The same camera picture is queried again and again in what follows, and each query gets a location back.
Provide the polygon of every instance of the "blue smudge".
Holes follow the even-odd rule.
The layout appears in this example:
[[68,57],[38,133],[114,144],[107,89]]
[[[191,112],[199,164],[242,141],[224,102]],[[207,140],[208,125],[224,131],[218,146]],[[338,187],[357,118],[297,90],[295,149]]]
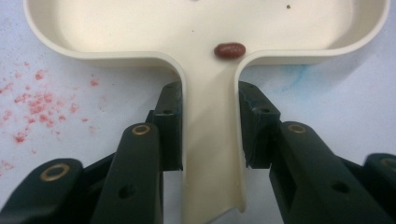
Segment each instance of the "blue smudge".
[[290,91],[294,87],[296,87],[300,81],[303,79],[304,75],[308,71],[308,66],[305,64],[302,65],[287,65],[285,66],[285,73],[297,73],[297,77],[287,86],[282,88],[281,91]]

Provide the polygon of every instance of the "tray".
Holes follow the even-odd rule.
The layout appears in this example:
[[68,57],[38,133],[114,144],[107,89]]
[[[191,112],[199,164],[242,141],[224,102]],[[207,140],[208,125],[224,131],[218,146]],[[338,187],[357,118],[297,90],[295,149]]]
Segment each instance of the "tray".
[[[98,66],[166,66],[183,83],[183,220],[246,206],[237,83],[254,64],[320,63],[382,28],[389,0],[25,0],[35,35]],[[218,59],[219,43],[247,53]]]

